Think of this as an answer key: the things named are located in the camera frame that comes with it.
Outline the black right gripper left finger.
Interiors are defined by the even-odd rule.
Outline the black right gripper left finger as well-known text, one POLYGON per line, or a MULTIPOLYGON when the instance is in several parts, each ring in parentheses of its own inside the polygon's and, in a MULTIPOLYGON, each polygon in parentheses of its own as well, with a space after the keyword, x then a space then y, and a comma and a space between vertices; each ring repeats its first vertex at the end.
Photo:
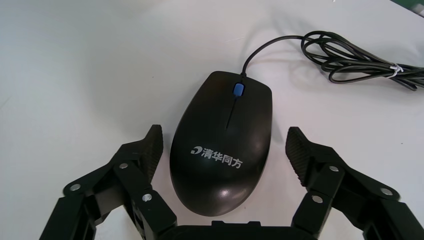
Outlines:
POLYGON ((93 240, 97 226, 119 207, 145 240, 174 228, 176 215, 151 184, 163 148, 162 127, 154 124, 144 139, 121 145, 107 164, 67 184, 41 239, 93 240))

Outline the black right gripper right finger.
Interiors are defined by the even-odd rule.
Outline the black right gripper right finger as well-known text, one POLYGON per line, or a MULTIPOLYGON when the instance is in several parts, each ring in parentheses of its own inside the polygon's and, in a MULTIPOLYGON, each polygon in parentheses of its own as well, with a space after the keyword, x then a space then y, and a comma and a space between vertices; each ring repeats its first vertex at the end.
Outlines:
POLYGON ((366 240, 421 240, 424 229, 399 193, 348 166, 336 151, 288 129, 285 153, 306 194, 291 226, 318 238, 332 209, 366 240))

